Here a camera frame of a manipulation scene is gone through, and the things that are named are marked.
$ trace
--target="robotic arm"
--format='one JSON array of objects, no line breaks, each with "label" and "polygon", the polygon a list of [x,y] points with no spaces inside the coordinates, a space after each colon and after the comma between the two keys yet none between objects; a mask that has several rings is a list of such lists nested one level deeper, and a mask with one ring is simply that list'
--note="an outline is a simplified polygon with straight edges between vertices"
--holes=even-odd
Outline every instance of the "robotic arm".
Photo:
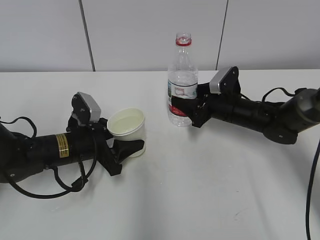
[{"label": "robotic arm", "polygon": [[[215,118],[261,132],[279,144],[296,143],[298,133],[320,123],[320,88],[300,88],[290,94],[278,87],[261,101],[252,101],[241,94],[238,76],[236,66],[222,69],[209,83],[198,85],[196,99],[173,96],[172,105],[184,112],[194,127],[201,128]],[[276,89],[292,98],[287,102],[266,101]]]},{"label": "robotic arm", "polygon": [[[141,150],[143,140],[114,140],[113,146],[107,140],[113,135],[107,129],[107,119],[100,117],[101,109],[88,94],[78,92],[72,98],[73,111],[65,133],[36,136],[37,128],[27,117],[19,117],[13,122],[0,121],[0,183],[10,183],[17,191],[28,197],[52,199],[70,192],[79,192],[88,182],[88,177],[99,162],[111,176],[121,173],[121,162],[133,153]],[[3,124],[13,124],[23,119],[33,128],[33,136],[11,132]],[[85,173],[83,161],[93,159],[90,170]],[[71,186],[60,179],[58,167],[78,162],[81,177]],[[65,190],[52,195],[39,195],[27,192],[17,182],[52,169],[57,183]]]}]

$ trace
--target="paper cup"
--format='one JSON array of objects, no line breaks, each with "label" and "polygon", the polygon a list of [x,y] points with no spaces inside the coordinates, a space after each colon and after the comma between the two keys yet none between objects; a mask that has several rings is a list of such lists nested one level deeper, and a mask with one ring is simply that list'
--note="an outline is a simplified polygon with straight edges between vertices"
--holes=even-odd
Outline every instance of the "paper cup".
[{"label": "paper cup", "polygon": [[143,149],[129,157],[138,157],[146,150],[145,115],[137,108],[126,108],[112,115],[106,127],[120,141],[143,140]]}]

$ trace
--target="table surface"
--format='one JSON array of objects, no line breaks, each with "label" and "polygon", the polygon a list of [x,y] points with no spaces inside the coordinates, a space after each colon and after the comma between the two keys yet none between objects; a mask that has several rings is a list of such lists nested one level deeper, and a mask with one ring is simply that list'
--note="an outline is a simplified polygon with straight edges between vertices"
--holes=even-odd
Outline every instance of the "table surface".
[{"label": "table surface", "polygon": [[[215,73],[200,71],[199,82]],[[253,100],[275,87],[320,87],[320,70],[239,74],[242,93]],[[92,95],[105,118],[140,108],[147,134],[145,153],[127,160],[121,175],[110,177],[98,163],[80,193],[38,200],[0,184],[1,240],[306,239],[306,192],[319,126],[300,133],[295,145],[216,119],[202,128],[176,127],[167,116],[164,71],[0,73],[0,84],[1,119],[30,117],[39,136],[65,131],[78,91]],[[287,99],[280,91],[268,96]],[[32,133],[23,121],[7,127]],[[78,168],[70,164],[59,172],[72,183]],[[317,172],[312,193],[313,239],[320,236],[319,177]],[[19,184],[37,194],[61,191],[51,170]]]}]

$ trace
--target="black cylindrical joint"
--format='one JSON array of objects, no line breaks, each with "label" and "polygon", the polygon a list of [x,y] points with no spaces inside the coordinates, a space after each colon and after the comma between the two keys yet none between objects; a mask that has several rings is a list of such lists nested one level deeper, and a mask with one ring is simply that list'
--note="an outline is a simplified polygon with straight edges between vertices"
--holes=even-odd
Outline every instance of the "black cylindrical joint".
[{"label": "black cylindrical joint", "polygon": [[57,135],[38,136],[25,142],[26,156],[43,166],[62,166],[92,159],[95,147],[92,134],[87,130],[76,130]]},{"label": "black cylindrical joint", "polygon": [[223,94],[210,95],[208,107],[212,118],[258,132],[263,132],[274,112],[274,107],[268,104],[239,97],[229,98]]},{"label": "black cylindrical joint", "polygon": [[319,90],[306,89],[284,103],[276,121],[287,129],[300,133],[320,123]]},{"label": "black cylindrical joint", "polygon": [[5,166],[16,152],[17,138],[0,123],[0,165]]}]

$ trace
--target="water bottle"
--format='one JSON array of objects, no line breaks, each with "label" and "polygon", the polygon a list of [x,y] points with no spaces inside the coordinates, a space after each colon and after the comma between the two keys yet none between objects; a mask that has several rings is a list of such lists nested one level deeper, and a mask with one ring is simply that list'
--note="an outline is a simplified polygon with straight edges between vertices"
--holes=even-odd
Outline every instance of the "water bottle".
[{"label": "water bottle", "polygon": [[191,42],[190,33],[176,34],[174,59],[168,67],[168,116],[170,121],[179,127],[188,126],[192,121],[181,110],[172,106],[171,97],[183,99],[197,97],[198,69],[189,54]]}]

